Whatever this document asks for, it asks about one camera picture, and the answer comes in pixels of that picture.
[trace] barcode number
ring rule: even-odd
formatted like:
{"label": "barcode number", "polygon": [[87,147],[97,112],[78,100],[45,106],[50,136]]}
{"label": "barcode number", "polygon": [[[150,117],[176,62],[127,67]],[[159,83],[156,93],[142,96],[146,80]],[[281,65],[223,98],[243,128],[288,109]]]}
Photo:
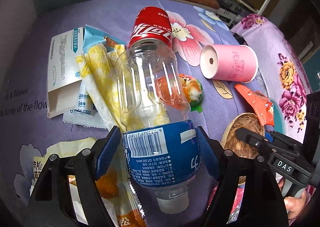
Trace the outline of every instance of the barcode number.
{"label": "barcode number", "polygon": [[163,128],[127,134],[132,158],[144,158],[167,154]]}

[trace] purple tablecloth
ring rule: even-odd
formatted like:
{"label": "purple tablecloth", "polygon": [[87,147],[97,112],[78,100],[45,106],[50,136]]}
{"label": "purple tablecloth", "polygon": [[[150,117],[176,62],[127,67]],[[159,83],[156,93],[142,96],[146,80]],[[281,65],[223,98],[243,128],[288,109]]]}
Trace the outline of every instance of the purple tablecloth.
{"label": "purple tablecloth", "polygon": [[[20,221],[25,216],[29,188],[34,182],[33,156],[39,156],[40,153],[44,155],[47,147],[60,141],[86,137],[102,138],[108,133],[103,129],[63,123],[62,115],[48,119],[46,108],[24,111],[24,104],[34,105],[35,101],[43,103],[46,101],[47,62],[51,38],[88,24],[128,43],[134,20],[139,10],[146,6],[163,8],[173,12],[171,15],[178,13],[181,16],[178,17],[178,23],[186,25],[195,40],[201,38],[201,35],[208,34],[215,44],[238,44],[223,24],[208,19],[209,16],[205,16],[201,9],[167,0],[95,0],[67,6],[39,18],[15,55],[7,73],[6,83],[1,90],[0,99],[0,114],[3,111],[0,116],[3,144],[0,151],[0,196]],[[200,43],[195,42],[196,46],[202,47],[201,39],[198,41]],[[252,110],[235,91],[235,83],[223,82],[225,84],[223,87],[228,87],[231,93],[227,94],[229,99],[225,99],[215,89],[212,80],[203,77],[199,66],[189,65],[192,58],[185,57],[179,52],[177,59],[179,72],[197,78],[203,85],[203,112],[190,113],[194,126],[201,125],[211,138],[220,140],[233,118]],[[256,81],[248,83],[247,86],[252,90],[257,90],[259,87]],[[24,89],[27,90],[22,91],[22,94],[18,96],[14,94],[15,91]],[[188,187],[189,207],[176,215],[162,213],[153,192],[136,183],[134,185],[151,227],[196,226],[206,209],[214,179],[208,175],[202,164],[198,176]]]}

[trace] blue bottle label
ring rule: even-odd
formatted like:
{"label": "blue bottle label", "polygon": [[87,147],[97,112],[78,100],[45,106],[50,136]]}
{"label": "blue bottle label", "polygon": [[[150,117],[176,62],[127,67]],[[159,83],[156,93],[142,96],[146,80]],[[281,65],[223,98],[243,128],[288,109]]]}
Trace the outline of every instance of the blue bottle label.
{"label": "blue bottle label", "polygon": [[199,170],[196,130],[190,120],[130,131],[123,140],[131,176],[142,186],[175,185]]}

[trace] brown bowl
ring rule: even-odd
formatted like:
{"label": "brown bowl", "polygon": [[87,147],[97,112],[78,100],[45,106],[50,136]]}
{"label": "brown bowl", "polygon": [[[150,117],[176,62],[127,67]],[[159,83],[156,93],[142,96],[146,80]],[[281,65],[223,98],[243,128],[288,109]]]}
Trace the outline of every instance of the brown bowl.
{"label": "brown bowl", "polygon": [[[253,113],[242,113],[235,117],[228,125],[222,136],[220,144],[225,150],[232,150],[239,157],[253,159],[258,155],[257,149],[236,137],[236,130],[241,127],[247,128],[264,136],[264,127],[261,126],[258,117]],[[245,176],[239,177],[239,184],[244,182]]]}

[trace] red soda can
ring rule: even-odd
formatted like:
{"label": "red soda can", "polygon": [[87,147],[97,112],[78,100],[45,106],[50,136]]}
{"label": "red soda can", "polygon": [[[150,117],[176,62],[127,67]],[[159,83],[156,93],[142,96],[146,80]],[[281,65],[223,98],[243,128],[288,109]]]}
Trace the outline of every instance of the red soda can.
{"label": "red soda can", "polygon": [[172,28],[169,17],[163,9],[143,8],[134,23],[129,47],[158,40],[172,48]]}

